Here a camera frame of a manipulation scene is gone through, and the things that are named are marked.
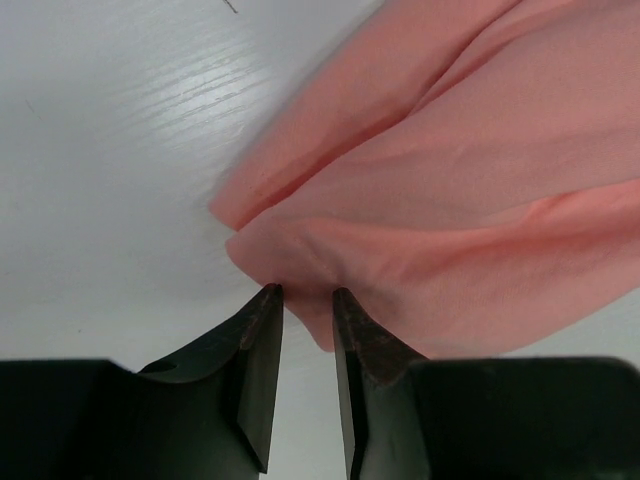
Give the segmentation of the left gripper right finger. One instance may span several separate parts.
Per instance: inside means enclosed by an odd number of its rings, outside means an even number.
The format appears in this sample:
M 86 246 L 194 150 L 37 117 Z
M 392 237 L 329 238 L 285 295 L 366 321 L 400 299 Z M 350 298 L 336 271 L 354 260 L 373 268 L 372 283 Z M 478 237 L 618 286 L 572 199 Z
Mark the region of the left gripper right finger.
M 431 360 L 332 296 L 351 479 L 635 479 L 639 373 L 608 357 Z

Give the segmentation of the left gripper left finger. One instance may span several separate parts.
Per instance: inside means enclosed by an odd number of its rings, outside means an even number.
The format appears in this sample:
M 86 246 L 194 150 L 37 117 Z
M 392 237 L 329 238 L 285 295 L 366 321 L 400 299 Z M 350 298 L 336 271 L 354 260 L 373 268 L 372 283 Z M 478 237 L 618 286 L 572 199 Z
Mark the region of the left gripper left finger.
M 133 372 L 106 359 L 1 365 L 5 479 L 256 479 L 268 467 L 283 333 L 270 284 Z

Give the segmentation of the pink t shirt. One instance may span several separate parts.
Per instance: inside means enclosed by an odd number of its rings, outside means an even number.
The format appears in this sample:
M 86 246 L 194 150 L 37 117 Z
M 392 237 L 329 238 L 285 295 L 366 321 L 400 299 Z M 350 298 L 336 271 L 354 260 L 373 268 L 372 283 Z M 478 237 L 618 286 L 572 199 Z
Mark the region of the pink t shirt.
M 210 209 L 324 349 L 338 287 L 430 357 L 541 340 L 639 285 L 639 5 L 387 1 Z

